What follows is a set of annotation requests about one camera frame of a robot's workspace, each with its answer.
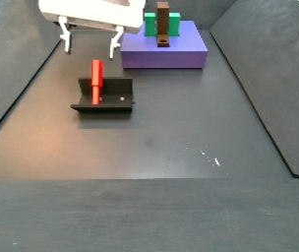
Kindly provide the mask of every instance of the dark gray tabletop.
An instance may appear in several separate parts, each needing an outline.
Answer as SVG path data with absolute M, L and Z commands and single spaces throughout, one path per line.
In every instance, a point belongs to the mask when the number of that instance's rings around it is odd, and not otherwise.
M 0 178 L 288 177 L 239 82 L 207 31 L 204 69 L 123 70 L 112 34 L 77 31 L 0 126 Z M 102 59 L 104 76 L 133 79 L 131 115 L 78 115 L 77 78 Z

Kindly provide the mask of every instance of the white speck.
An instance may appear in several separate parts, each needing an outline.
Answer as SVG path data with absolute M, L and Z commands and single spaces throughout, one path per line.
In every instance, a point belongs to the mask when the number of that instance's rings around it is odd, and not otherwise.
M 215 158 L 215 162 L 216 162 L 217 166 L 220 166 L 219 161 L 217 161 L 217 158 Z

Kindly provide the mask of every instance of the gray floor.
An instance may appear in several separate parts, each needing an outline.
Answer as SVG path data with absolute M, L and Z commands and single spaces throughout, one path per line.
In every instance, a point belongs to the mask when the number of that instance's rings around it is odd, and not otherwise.
M 0 127 L 0 179 L 290 177 L 242 87 L 207 31 L 207 66 L 127 70 L 108 60 L 110 34 L 77 31 Z M 129 116 L 80 116 L 77 78 L 90 60 L 133 79 Z
M 0 181 L 0 252 L 299 251 L 299 180 Z

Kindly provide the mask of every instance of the gray wall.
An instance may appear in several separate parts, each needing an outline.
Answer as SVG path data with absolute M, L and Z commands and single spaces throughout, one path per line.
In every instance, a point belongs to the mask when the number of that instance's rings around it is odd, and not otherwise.
M 208 30 L 236 0 L 169 0 L 171 12 L 183 20 L 193 20 L 199 29 Z M 148 0 L 145 11 L 156 12 L 157 0 Z
M 0 119 L 28 85 L 57 41 L 37 0 L 0 0 Z
M 211 33 L 299 175 L 299 2 L 238 0 Z

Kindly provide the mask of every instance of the green figure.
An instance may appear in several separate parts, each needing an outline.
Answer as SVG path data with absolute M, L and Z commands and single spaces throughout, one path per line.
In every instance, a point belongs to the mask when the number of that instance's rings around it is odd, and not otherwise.
M 180 20 L 181 15 L 180 13 L 169 13 L 169 29 L 168 29 L 168 36 L 179 36 L 179 29 L 180 29 Z
M 180 13 L 169 13 L 169 28 L 168 28 L 168 36 L 179 36 L 180 29 Z M 144 35 L 145 36 L 156 36 L 156 13 L 145 13 L 144 14 Z
M 156 14 L 144 14 L 144 35 L 156 36 Z

